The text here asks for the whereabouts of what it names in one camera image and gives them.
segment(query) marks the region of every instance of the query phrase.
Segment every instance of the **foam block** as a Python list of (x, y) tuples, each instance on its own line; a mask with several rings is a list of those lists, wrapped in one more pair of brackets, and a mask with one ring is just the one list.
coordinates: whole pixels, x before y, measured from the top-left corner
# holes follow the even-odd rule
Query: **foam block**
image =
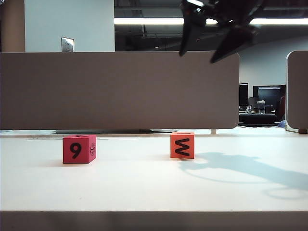
[(96, 158), (96, 135), (70, 135), (63, 138), (63, 163), (88, 164)]
[(193, 132), (172, 132), (171, 158), (194, 159), (194, 133)]

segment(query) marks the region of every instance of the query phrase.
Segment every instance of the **black printed digit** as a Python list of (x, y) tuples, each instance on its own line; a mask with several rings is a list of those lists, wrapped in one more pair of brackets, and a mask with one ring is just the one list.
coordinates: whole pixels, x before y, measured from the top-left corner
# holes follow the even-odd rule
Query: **black printed digit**
[(70, 147), (70, 150), (71, 150), (72, 153), (75, 153), (73, 155), (73, 159), (75, 159), (79, 155), (79, 153), (81, 152), (81, 145), (80, 145), (80, 143), (72, 143), (71, 147)]

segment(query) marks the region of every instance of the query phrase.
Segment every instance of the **ceiling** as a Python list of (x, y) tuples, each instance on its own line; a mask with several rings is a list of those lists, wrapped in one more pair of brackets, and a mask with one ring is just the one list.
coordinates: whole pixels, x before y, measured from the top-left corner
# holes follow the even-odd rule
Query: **ceiling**
[[(115, 0), (115, 18), (182, 17), (180, 0)], [(259, 18), (308, 18), (308, 0), (269, 0)], [(308, 35), (308, 26), (262, 26), (256, 43)], [(182, 26), (115, 25), (116, 51), (178, 51)], [(191, 51), (215, 50), (224, 34), (207, 27)]]

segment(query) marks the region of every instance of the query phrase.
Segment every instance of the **table surface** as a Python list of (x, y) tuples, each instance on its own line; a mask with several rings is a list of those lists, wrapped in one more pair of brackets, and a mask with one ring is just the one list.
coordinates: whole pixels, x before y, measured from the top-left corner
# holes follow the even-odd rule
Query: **table surface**
[(194, 160), (170, 158), (169, 134), (99, 134), (90, 164), (62, 163), (64, 134), (1, 133), (1, 210), (308, 210), (307, 134), (194, 131)]

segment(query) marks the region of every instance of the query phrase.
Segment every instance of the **white wall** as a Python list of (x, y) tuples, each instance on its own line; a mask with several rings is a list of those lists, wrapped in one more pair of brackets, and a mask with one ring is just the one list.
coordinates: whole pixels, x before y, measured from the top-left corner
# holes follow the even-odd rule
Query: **white wall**
[(26, 52), (115, 51), (114, 0), (25, 0)]
[(308, 36), (259, 44), (240, 52), (240, 83), (280, 85), (286, 83), (286, 56), (296, 50), (308, 50)]

